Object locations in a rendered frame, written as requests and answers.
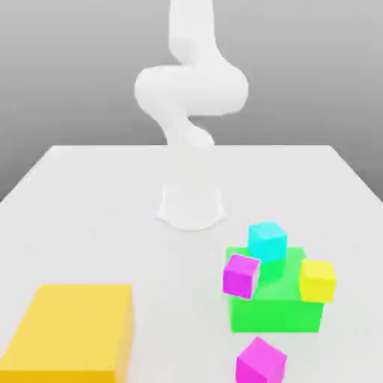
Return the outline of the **small cyan cube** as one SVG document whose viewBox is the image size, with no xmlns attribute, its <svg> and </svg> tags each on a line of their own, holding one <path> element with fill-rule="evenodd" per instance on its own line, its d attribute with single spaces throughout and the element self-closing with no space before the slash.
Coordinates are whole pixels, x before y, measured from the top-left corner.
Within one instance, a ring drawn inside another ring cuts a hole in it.
<svg viewBox="0 0 383 383">
<path fill-rule="evenodd" d="M 287 232 L 273 221 L 251 224 L 248 251 L 262 263 L 283 260 L 287 253 Z"/>
</svg>

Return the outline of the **small magenta cube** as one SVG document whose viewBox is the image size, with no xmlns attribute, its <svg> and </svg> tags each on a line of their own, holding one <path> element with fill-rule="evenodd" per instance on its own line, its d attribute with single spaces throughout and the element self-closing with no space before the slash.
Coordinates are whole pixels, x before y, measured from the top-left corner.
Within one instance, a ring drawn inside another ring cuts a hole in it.
<svg viewBox="0 0 383 383">
<path fill-rule="evenodd" d="M 287 355 L 255 337 L 236 359 L 236 383 L 282 383 Z"/>
<path fill-rule="evenodd" d="M 232 254 L 223 271 L 223 293 L 252 299 L 258 285 L 261 261 L 241 254 Z"/>
</svg>

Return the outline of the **small yellow cube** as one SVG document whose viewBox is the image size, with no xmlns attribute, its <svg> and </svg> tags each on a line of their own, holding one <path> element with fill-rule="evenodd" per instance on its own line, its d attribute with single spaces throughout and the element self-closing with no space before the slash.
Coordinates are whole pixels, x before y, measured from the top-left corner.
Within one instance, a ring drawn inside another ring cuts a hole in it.
<svg viewBox="0 0 383 383">
<path fill-rule="evenodd" d="M 303 259 L 299 274 L 301 299 L 314 303 L 331 303 L 337 284 L 331 262 Z"/>
</svg>

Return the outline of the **large green box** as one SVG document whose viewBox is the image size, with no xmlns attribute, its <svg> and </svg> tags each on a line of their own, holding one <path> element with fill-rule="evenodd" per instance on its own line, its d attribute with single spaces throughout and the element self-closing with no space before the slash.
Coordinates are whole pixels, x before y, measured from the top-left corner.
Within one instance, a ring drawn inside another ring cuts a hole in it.
<svg viewBox="0 0 383 383">
<path fill-rule="evenodd" d="M 260 265 L 258 285 L 247 300 L 227 297 L 234 333 L 310 333 L 320 328 L 323 303 L 303 301 L 299 291 L 303 248 L 288 247 L 285 258 Z"/>
</svg>

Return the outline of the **large orange box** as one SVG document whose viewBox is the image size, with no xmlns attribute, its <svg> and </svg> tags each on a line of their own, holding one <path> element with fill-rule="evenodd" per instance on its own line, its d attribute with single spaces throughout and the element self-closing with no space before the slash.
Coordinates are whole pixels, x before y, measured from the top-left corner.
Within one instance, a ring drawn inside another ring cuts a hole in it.
<svg viewBox="0 0 383 383">
<path fill-rule="evenodd" d="M 43 284 L 0 358 L 0 383 L 126 383 L 130 284 Z"/>
</svg>

